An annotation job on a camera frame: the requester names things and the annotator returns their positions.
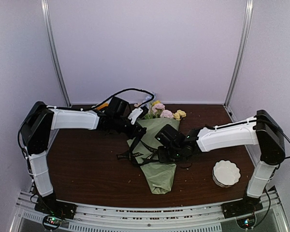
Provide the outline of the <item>wrapping paper sheet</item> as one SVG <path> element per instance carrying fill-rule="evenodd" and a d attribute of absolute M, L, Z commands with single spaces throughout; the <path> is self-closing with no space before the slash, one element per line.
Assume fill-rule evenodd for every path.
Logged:
<path fill-rule="evenodd" d="M 155 138 L 156 134 L 167 124 L 176 130 L 179 129 L 180 122 L 171 118 L 155 118 L 139 120 L 138 123 L 146 128 L 146 134 L 142 137 L 142 142 L 157 149 L 161 143 Z M 176 164 L 151 162 L 141 166 L 149 188 L 153 194 L 166 194 L 172 190 Z"/>

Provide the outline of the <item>blue flower stem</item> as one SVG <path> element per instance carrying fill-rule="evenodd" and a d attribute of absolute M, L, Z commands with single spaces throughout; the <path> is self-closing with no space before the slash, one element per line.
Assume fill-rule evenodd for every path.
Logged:
<path fill-rule="evenodd" d="M 143 100 L 141 106 L 144 106 L 144 105 L 145 105 L 145 106 L 148 108 L 149 105 L 150 105 L 151 103 L 153 103 L 156 99 L 157 99 L 157 97 L 156 97 L 156 93 L 155 93 L 155 92 L 151 92 L 149 95 L 147 95 L 147 96 L 145 97 L 145 99 Z"/>

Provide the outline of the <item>pale yellow flower stem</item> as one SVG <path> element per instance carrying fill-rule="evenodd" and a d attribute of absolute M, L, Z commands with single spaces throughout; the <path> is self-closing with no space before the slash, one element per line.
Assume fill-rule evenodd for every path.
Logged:
<path fill-rule="evenodd" d="M 180 121 L 182 118 L 185 118 L 187 116 L 185 111 L 177 110 L 174 114 L 174 119 Z"/>

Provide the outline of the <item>pink rose flower stem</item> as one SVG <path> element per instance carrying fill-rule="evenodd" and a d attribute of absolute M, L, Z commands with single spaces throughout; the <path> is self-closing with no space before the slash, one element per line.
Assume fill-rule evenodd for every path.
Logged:
<path fill-rule="evenodd" d="M 152 104 L 151 107 L 153 116 L 156 118 L 173 118 L 174 115 L 170 110 L 165 108 L 165 105 L 159 101 L 156 101 Z"/>

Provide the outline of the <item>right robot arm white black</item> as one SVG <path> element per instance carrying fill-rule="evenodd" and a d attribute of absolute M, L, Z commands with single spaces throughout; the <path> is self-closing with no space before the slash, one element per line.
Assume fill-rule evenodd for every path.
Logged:
<path fill-rule="evenodd" d="M 290 143 L 290 138 L 265 110 L 235 123 L 191 129 L 187 135 L 167 124 L 155 138 L 161 144 L 159 154 L 164 156 L 160 162 L 178 161 L 221 148 L 257 145 L 260 160 L 238 203 L 238 209 L 245 214 L 257 205 L 276 169 L 287 158 L 285 142 Z"/>

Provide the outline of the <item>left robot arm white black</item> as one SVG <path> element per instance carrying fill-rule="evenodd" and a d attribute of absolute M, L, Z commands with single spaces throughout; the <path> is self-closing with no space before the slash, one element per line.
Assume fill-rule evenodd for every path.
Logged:
<path fill-rule="evenodd" d="M 21 123 L 17 134 L 18 146 L 27 162 L 28 173 L 36 191 L 43 198 L 41 207 L 48 214 L 54 215 L 60 210 L 59 202 L 51 197 L 55 192 L 47 164 L 49 148 L 59 130 L 116 131 L 138 140 L 146 133 L 146 128 L 137 120 L 147 114 L 147 104 L 155 99 L 155 94 L 135 89 L 136 92 L 147 94 L 147 97 L 125 115 L 125 111 L 130 109 L 130 103 L 118 97 L 125 91 L 128 89 L 111 95 L 99 104 L 79 109 L 51 106 L 37 101 Z"/>

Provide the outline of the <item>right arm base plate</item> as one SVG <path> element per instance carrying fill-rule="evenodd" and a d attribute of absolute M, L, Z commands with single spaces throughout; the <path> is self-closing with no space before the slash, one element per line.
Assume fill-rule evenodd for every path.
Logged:
<path fill-rule="evenodd" d="M 262 210 L 263 205 L 260 202 L 246 202 L 238 200 L 221 205 L 224 218 L 233 218 L 243 215 L 253 214 L 256 211 Z"/>

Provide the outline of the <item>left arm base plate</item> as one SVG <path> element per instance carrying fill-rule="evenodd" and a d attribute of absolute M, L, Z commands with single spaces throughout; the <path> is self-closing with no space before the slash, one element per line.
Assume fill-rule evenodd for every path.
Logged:
<path fill-rule="evenodd" d="M 47 201 L 45 199 L 38 199 L 34 207 L 35 211 L 64 219 L 74 219 L 76 209 L 77 205 L 73 203 Z"/>

